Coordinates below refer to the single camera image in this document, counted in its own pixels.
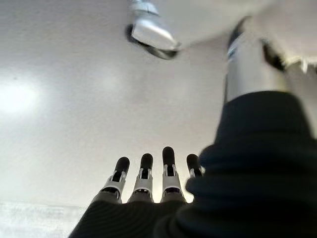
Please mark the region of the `black silver robot right hand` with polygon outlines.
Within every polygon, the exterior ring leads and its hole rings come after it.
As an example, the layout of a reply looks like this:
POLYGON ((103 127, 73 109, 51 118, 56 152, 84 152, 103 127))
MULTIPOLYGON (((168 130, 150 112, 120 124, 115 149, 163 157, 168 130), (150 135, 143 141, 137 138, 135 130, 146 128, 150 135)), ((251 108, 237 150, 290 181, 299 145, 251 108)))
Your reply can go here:
POLYGON ((116 204, 103 189, 73 238, 314 238, 317 141, 279 54, 255 20, 228 43, 228 74, 214 143, 193 158, 202 175, 166 202, 116 204))

